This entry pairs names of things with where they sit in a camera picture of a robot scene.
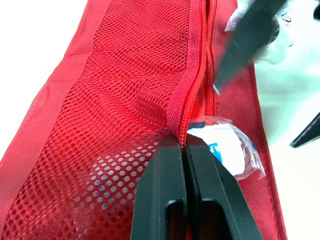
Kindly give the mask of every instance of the red fabric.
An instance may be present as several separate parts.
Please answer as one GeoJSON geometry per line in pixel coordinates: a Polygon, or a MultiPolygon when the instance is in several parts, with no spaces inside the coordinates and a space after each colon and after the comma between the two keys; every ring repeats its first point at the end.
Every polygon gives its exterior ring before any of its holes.
{"type": "MultiPolygon", "coordinates": [[[[212,1],[215,65],[236,3],[212,1]]],[[[203,6],[197,0],[88,2],[63,61],[0,162],[2,240],[129,239],[139,177],[169,129],[182,134],[206,57],[203,6]]],[[[192,116],[208,108],[207,79],[200,80],[192,116]]],[[[255,173],[240,185],[263,237],[286,239],[253,66],[214,96],[214,114],[232,119],[254,141],[266,177],[255,173]]]]}

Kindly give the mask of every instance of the plastic bag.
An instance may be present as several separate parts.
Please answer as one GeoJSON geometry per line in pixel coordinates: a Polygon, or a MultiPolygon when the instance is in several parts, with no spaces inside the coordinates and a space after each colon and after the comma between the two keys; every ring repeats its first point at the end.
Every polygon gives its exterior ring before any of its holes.
{"type": "Polygon", "coordinates": [[[232,125],[231,120],[208,116],[194,119],[187,133],[203,139],[212,154],[237,181],[256,170],[260,170],[260,178],[266,175],[255,145],[232,125]]]}
{"type": "MultiPolygon", "coordinates": [[[[250,2],[241,2],[238,8],[230,16],[225,31],[235,30],[237,23],[245,15],[250,2]]],[[[272,34],[267,42],[261,44],[260,51],[254,57],[255,60],[268,62],[269,64],[277,64],[285,59],[287,49],[294,44],[293,38],[289,34],[292,25],[292,16],[290,14],[288,3],[275,14],[272,19],[272,34]]]]}

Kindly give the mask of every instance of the black clamp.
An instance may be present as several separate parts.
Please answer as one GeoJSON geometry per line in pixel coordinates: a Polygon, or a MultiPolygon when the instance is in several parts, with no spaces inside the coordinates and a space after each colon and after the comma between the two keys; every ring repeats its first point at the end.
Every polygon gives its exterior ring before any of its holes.
{"type": "Polygon", "coordinates": [[[262,240],[235,178],[205,142],[173,135],[155,151],[137,186],[131,240],[262,240]]]}

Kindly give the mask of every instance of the fabric edge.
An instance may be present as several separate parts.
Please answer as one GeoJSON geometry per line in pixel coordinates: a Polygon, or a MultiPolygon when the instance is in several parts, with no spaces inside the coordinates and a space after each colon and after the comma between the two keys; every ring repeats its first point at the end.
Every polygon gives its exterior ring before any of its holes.
{"type": "Polygon", "coordinates": [[[8,211],[41,154],[66,94],[84,70],[87,58],[93,50],[94,35],[110,2],[111,0],[89,0],[87,2],[64,58],[32,101],[17,133],[4,153],[0,162],[1,235],[8,211]],[[88,12],[94,12],[95,20],[86,22],[88,12]],[[76,66],[76,69],[71,68],[73,63],[76,63],[73,66],[76,66]]]}
{"type": "MultiPolygon", "coordinates": [[[[249,74],[250,78],[252,79],[251,82],[251,87],[254,90],[255,93],[258,92],[257,85],[254,84],[256,82],[256,75],[255,75],[255,64],[253,62],[250,63],[249,65],[249,74]]],[[[257,103],[259,102],[259,97],[258,94],[254,94],[253,96],[255,98],[255,101],[257,103]]],[[[263,126],[263,119],[262,119],[262,114],[261,114],[261,107],[260,104],[257,106],[257,111],[259,111],[259,114],[257,114],[259,121],[258,124],[260,125],[260,128],[264,130],[263,126]]],[[[273,166],[272,166],[272,161],[271,161],[271,156],[269,152],[269,147],[268,147],[268,142],[267,142],[267,136],[265,131],[263,131],[264,137],[261,141],[263,141],[263,145],[267,146],[267,156],[270,159],[270,161],[266,162],[266,178],[268,179],[268,186],[269,186],[269,193],[271,195],[271,200],[272,200],[272,209],[273,209],[273,214],[276,222],[276,229],[278,232],[278,238],[281,240],[288,239],[287,233],[286,233],[286,227],[285,227],[285,221],[284,217],[282,215],[282,209],[281,209],[281,204],[279,200],[279,195],[278,195],[278,190],[277,190],[277,183],[275,179],[275,174],[273,171],[273,166]]]]}

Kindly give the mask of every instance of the white surface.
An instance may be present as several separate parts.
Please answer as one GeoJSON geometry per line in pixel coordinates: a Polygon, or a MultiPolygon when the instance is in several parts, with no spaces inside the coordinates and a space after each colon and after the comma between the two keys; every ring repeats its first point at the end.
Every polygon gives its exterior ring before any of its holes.
{"type": "Polygon", "coordinates": [[[320,239],[320,140],[290,142],[320,112],[320,22],[316,1],[289,2],[294,44],[283,62],[255,61],[264,129],[289,240],[320,239]]]}
{"type": "MultiPolygon", "coordinates": [[[[320,111],[320,25],[312,20],[315,1],[291,2],[305,3],[296,8],[295,43],[283,63],[257,62],[256,77],[288,238],[320,239],[320,140],[289,147],[320,111]]],[[[0,158],[62,60],[85,5],[85,0],[0,1],[0,158]]]]}
{"type": "Polygon", "coordinates": [[[222,165],[233,175],[243,174],[245,171],[244,152],[241,142],[234,129],[229,124],[207,125],[203,128],[192,128],[188,134],[203,139],[209,145],[217,144],[215,151],[211,152],[221,157],[222,165]]]}

